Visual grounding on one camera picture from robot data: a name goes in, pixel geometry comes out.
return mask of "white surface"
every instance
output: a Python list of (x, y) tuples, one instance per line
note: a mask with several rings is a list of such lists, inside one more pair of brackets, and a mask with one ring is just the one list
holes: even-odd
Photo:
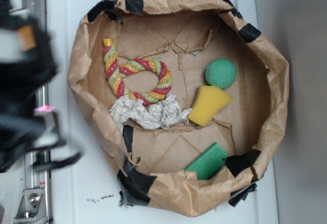
[[(61, 125), (69, 140), (83, 145), (84, 157), (73, 167), (52, 173), (54, 222), (65, 223), (266, 223), (277, 224), (273, 165), (258, 192), (236, 208), (227, 203), (200, 217), (187, 218), (165, 210), (119, 207), (120, 188), (91, 129), (84, 121), (67, 85), (66, 75), (80, 19), (101, 0), (47, 0), (48, 30), (60, 74), (50, 84), (50, 103), (61, 111)], [(231, 0), (246, 21), (257, 26), (254, 0)], [(52, 157), (69, 155), (58, 150)]]
[(281, 224), (327, 222), (327, 0), (256, 0), (260, 30), (291, 66), (289, 118), (275, 157)]

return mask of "tennis ball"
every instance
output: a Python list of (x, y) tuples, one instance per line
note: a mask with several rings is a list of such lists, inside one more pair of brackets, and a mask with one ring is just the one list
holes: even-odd
[(231, 86), (236, 79), (236, 66), (227, 59), (216, 59), (205, 69), (205, 80), (209, 85), (220, 89)]

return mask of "brown paper bag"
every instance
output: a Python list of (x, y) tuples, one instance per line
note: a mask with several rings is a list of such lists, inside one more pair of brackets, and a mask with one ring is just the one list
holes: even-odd
[[(108, 111), (116, 96), (104, 74), (105, 37), (114, 39), (120, 62), (150, 56), (164, 61), (183, 109), (206, 85), (205, 67), (217, 58), (232, 60), (238, 75), (226, 92), (233, 102), (204, 128), (191, 123), (146, 131), (129, 121), (123, 136)], [(154, 76), (142, 72), (125, 84), (150, 90)], [(98, 3), (81, 20), (68, 81), (130, 204), (203, 214), (262, 178), (285, 133), (289, 65), (229, 0)], [(230, 155), (226, 165), (210, 180), (184, 172), (214, 142)]]

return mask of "multicolored rope toy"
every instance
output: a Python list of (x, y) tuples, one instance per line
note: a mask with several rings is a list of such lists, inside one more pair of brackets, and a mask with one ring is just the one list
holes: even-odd
[[(144, 106), (166, 98), (166, 94), (172, 88), (173, 78), (170, 69), (167, 68), (165, 63), (155, 58), (137, 58), (119, 65), (118, 52), (113, 40), (111, 38), (105, 38), (103, 39), (103, 45), (106, 77), (116, 96), (121, 97), (127, 95), (131, 99), (140, 98), (143, 100)], [(141, 94), (128, 89), (124, 84), (123, 78), (144, 70), (152, 71), (159, 76), (160, 80), (157, 87), (150, 92), (143, 92)]]

